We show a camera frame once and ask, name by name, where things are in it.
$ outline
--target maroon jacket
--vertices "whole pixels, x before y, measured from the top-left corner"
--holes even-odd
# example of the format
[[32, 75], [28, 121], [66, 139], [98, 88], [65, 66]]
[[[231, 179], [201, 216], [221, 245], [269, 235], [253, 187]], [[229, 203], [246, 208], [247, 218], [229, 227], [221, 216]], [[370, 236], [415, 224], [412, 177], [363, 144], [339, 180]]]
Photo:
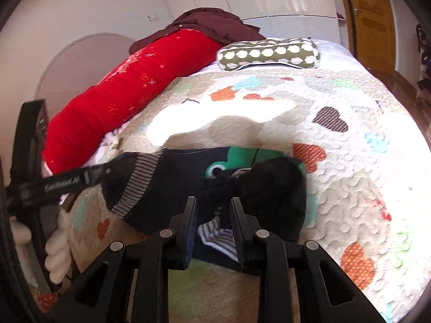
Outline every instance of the maroon jacket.
[[258, 27], [244, 24], [238, 16], [220, 8], [201, 7], [183, 13], [165, 29], [136, 41], [130, 46], [129, 52], [133, 54], [159, 38], [184, 28], [199, 30], [223, 46], [238, 41], [265, 40], [265, 37], [259, 34]]

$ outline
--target wooden floor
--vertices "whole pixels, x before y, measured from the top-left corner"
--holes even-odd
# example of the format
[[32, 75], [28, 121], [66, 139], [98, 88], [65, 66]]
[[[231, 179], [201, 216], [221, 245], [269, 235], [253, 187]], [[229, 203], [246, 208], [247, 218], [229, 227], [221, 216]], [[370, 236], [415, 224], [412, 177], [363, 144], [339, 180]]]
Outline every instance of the wooden floor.
[[373, 70], [369, 70], [369, 72], [382, 81], [387, 89], [408, 110], [431, 149], [431, 135], [429, 137], [426, 135], [430, 125], [431, 105], [428, 106], [423, 100], [417, 99], [416, 89], [397, 72], [391, 75]]

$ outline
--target metal screw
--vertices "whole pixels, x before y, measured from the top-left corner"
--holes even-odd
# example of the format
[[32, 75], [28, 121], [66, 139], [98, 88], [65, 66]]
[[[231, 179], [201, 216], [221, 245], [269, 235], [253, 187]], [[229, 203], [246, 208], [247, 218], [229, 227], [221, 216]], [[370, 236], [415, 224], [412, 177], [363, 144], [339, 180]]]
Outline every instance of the metal screw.
[[123, 249], [123, 243], [121, 243], [120, 241], [115, 241], [111, 244], [112, 251], [118, 251], [121, 249]]
[[269, 237], [269, 232], [267, 230], [258, 230], [258, 231], [256, 231], [256, 235], [259, 238], [268, 238]]
[[162, 238], [169, 238], [172, 234], [174, 234], [174, 232], [169, 228], [165, 228], [164, 230], [160, 231], [160, 236]]
[[318, 247], [319, 247], [319, 244], [317, 244], [314, 240], [309, 240], [309, 241], [306, 243], [306, 246], [307, 246], [307, 248], [308, 248], [308, 249], [310, 249], [310, 250], [317, 250], [317, 249], [318, 249]]

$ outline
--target red blanket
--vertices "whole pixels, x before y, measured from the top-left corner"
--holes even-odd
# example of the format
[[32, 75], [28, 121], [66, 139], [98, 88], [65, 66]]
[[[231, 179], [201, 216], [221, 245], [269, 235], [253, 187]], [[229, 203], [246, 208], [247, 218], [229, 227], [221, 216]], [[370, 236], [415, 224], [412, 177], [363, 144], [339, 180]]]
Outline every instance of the red blanket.
[[145, 108], [175, 78], [213, 62], [220, 48], [200, 31], [183, 29], [131, 55], [51, 120], [43, 151], [48, 167], [53, 173], [80, 167], [105, 134]]

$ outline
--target frog eye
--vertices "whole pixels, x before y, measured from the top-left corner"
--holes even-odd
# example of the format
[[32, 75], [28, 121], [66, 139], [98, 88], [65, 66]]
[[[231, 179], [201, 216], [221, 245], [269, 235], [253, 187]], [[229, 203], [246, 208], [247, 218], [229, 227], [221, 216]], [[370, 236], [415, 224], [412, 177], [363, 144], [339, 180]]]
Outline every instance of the frog eye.
[[206, 169], [206, 177], [217, 177], [220, 171], [226, 170], [226, 167], [222, 164], [214, 163], [210, 165], [208, 169]]

